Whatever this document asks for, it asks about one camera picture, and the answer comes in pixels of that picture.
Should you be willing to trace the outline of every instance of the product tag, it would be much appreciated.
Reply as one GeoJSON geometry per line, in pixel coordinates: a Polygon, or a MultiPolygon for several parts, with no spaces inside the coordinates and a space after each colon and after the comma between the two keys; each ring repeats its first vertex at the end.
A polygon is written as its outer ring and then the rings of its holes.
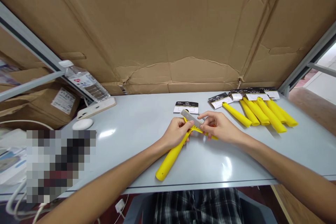
{"type": "Polygon", "coordinates": [[[66,114],[70,114],[71,109],[75,103],[76,98],[61,87],[51,105],[63,111],[66,114]]]}
{"type": "Polygon", "coordinates": [[[280,95],[275,87],[257,87],[262,89],[273,100],[280,99],[280,95]]]}
{"type": "Polygon", "coordinates": [[[97,82],[96,79],[90,73],[87,73],[78,78],[71,78],[69,79],[69,81],[71,81],[79,88],[86,88],[94,85],[97,82]]]}
{"type": "Polygon", "coordinates": [[[187,110],[190,114],[198,114],[198,103],[191,101],[178,101],[174,107],[174,113],[181,113],[187,110]]]}
{"type": "Polygon", "coordinates": [[[220,95],[209,98],[209,102],[215,109],[218,109],[219,107],[222,106],[223,102],[229,104],[232,103],[233,100],[227,93],[222,93],[220,95]]]}
{"type": "Polygon", "coordinates": [[[264,92],[264,90],[258,87],[251,87],[247,89],[243,89],[244,95],[248,100],[257,100],[260,97],[263,100],[270,100],[268,95],[264,92]]]}
{"type": "Polygon", "coordinates": [[[243,89],[233,89],[230,91],[231,97],[233,101],[242,100],[244,94],[243,89]]]}

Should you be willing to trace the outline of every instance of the yellow handle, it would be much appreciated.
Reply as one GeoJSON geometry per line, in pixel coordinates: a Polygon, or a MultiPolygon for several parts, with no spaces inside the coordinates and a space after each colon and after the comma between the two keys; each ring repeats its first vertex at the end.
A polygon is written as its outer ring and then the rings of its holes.
{"type": "Polygon", "coordinates": [[[226,108],[227,111],[231,113],[238,121],[240,121],[242,124],[244,124],[245,127],[250,127],[252,122],[247,119],[245,116],[243,116],[241,113],[239,113],[237,110],[232,108],[229,104],[227,103],[222,103],[223,107],[226,108]]]}
{"type": "Polygon", "coordinates": [[[243,107],[247,118],[249,118],[252,122],[252,126],[258,126],[260,124],[259,120],[257,119],[256,115],[253,114],[250,107],[244,102],[243,100],[239,100],[241,106],[243,107]]]}
{"type": "Polygon", "coordinates": [[[171,167],[173,166],[177,156],[179,155],[184,143],[186,142],[188,136],[190,135],[191,130],[186,133],[182,141],[177,145],[175,148],[171,149],[167,154],[166,158],[162,162],[161,166],[159,167],[158,171],[156,172],[155,176],[158,180],[163,181],[167,176],[168,172],[170,171],[171,167]]]}
{"type": "Polygon", "coordinates": [[[269,118],[263,113],[261,108],[254,104],[252,101],[247,100],[245,97],[243,97],[244,102],[249,106],[249,108],[252,110],[252,112],[258,117],[261,124],[266,124],[269,121],[269,118]]]}
{"type": "Polygon", "coordinates": [[[265,115],[269,118],[270,123],[272,124],[273,128],[278,132],[278,133],[284,133],[287,131],[286,127],[282,125],[280,120],[273,114],[273,112],[269,109],[269,107],[266,106],[264,101],[258,97],[258,105],[260,108],[263,110],[265,115]]]}
{"type": "Polygon", "coordinates": [[[285,123],[286,119],[285,117],[281,114],[280,110],[278,109],[277,105],[275,102],[272,100],[265,101],[269,109],[275,114],[275,116],[280,120],[281,123],[285,123]]]}
{"type": "Polygon", "coordinates": [[[267,125],[270,125],[270,122],[269,121],[268,122],[262,122],[261,125],[262,126],[267,126],[267,125]]]}
{"type": "Polygon", "coordinates": [[[286,119],[286,124],[289,127],[295,127],[298,125],[298,123],[289,114],[287,114],[287,112],[283,110],[278,104],[276,104],[274,101],[272,101],[272,103],[278,108],[278,110],[284,116],[284,118],[286,119]]]}

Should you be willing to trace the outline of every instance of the checkered fabric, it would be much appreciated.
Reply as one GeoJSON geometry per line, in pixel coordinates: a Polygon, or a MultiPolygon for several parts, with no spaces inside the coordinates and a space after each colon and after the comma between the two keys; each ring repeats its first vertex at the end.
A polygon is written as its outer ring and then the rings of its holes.
{"type": "Polygon", "coordinates": [[[154,223],[243,224],[236,188],[156,193],[154,223]]]}

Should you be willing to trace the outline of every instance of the plastic bottle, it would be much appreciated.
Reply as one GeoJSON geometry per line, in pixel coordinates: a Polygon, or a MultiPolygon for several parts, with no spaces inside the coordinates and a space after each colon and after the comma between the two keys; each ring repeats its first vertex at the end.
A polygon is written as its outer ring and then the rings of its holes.
{"type": "Polygon", "coordinates": [[[85,69],[74,66],[70,60],[60,61],[59,64],[66,68],[65,76],[68,80],[95,102],[100,102],[111,97],[109,92],[85,69]]]}

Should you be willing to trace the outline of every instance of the computer mouse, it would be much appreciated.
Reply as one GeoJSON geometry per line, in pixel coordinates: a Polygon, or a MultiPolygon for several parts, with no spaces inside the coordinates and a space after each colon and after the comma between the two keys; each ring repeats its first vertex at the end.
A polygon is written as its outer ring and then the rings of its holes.
{"type": "Polygon", "coordinates": [[[82,119],[74,123],[72,126],[73,130],[86,130],[87,128],[90,128],[93,124],[93,120],[90,118],[82,119]]]}

